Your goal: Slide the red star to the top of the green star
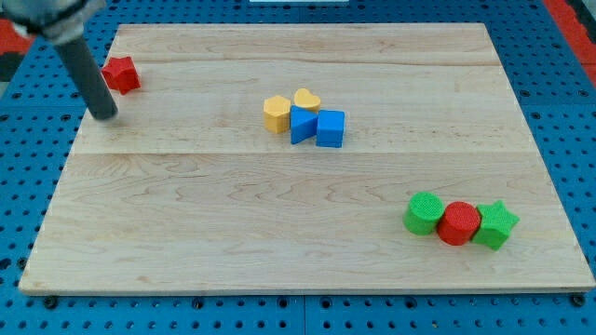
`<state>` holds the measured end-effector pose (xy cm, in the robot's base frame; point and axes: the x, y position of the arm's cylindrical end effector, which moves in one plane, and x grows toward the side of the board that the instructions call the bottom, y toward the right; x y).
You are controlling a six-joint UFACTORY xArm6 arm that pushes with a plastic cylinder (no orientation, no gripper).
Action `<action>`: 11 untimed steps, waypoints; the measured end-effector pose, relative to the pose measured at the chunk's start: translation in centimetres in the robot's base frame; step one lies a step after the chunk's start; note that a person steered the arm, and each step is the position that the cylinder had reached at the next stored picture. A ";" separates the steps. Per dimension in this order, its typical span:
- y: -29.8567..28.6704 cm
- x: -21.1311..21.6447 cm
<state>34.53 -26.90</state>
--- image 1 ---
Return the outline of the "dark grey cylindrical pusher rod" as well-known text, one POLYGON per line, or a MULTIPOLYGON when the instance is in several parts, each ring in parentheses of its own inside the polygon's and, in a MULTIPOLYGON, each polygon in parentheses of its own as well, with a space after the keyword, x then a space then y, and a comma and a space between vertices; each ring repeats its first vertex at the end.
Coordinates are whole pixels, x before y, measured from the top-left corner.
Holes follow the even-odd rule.
POLYGON ((55 46, 91 116, 98 121, 116 117, 117 106, 83 36, 55 46))

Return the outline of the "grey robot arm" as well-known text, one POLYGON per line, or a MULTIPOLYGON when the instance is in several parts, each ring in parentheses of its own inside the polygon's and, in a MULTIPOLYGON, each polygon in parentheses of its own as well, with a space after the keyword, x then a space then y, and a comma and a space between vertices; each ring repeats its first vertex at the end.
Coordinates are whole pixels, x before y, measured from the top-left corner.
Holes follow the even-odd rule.
POLYGON ((84 38, 85 23, 106 6, 104 0, 5 0, 1 8, 25 34, 50 42, 74 81, 91 116, 117 115, 117 107, 84 38))

